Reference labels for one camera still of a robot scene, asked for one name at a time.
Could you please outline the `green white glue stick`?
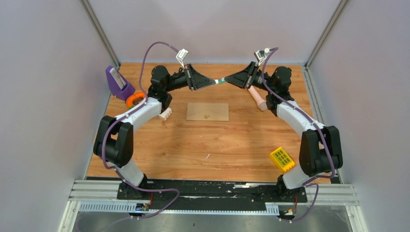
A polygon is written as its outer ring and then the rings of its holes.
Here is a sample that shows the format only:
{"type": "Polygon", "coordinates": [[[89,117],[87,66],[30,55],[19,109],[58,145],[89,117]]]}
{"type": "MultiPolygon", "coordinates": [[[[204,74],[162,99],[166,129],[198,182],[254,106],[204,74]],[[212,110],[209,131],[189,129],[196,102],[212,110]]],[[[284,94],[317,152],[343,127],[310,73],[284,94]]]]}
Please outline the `green white glue stick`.
{"type": "Polygon", "coordinates": [[[224,78],[222,78],[222,79],[215,79],[214,81],[215,81],[215,84],[216,84],[216,85],[223,84],[223,83],[226,82],[224,78]]]}

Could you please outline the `brown paper envelope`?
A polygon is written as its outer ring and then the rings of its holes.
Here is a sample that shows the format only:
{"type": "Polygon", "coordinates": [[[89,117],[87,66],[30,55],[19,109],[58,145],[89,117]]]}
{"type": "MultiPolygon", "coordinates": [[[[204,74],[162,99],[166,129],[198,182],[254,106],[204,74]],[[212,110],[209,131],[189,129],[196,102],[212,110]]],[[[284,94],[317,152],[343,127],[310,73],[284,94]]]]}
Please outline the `brown paper envelope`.
{"type": "Polygon", "coordinates": [[[189,102],[186,120],[190,121],[229,121],[228,103],[189,102]]]}

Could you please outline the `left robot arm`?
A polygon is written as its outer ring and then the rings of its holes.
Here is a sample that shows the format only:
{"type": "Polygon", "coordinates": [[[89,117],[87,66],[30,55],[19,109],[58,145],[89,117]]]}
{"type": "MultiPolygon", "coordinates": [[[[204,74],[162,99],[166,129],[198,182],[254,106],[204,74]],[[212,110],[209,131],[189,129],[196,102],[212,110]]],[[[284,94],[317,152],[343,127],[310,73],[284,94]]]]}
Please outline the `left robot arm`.
{"type": "Polygon", "coordinates": [[[174,74],[170,74],[165,66],[156,66],[151,71],[150,81],[148,93],[141,103],[116,117],[101,119],[93,147],[93,153],[102,159],[103,164],[113,168],[130,185],[129,192],[137,200],[147,196],[148,186],[143,183],[145,174],[132,160],[134,133],[152,118],[166,120],[170,116],[170,91],[183,87],[199,90],[218,83],[198,73],[191,64],[179,68],[174,74]]]}

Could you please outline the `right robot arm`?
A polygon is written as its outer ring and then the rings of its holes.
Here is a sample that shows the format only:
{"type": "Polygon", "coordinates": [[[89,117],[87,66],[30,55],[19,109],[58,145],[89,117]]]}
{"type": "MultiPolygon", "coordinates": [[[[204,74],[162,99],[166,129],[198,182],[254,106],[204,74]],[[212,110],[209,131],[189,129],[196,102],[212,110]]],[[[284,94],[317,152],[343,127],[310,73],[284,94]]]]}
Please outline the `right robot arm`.
{"type": "Polygon", "coordinates": [[[257,87],[267,91],[267,109],[285,121],[301,138],[299,164],[279,176],[276,195],[288,202],[317,178],[332,179],[343,165],[339,130],[326,126],[302,110],[290,94],[292,70],[277,67],[269,75],[251,62],[245,69],[224,80],[236,87],[257,87]]]}

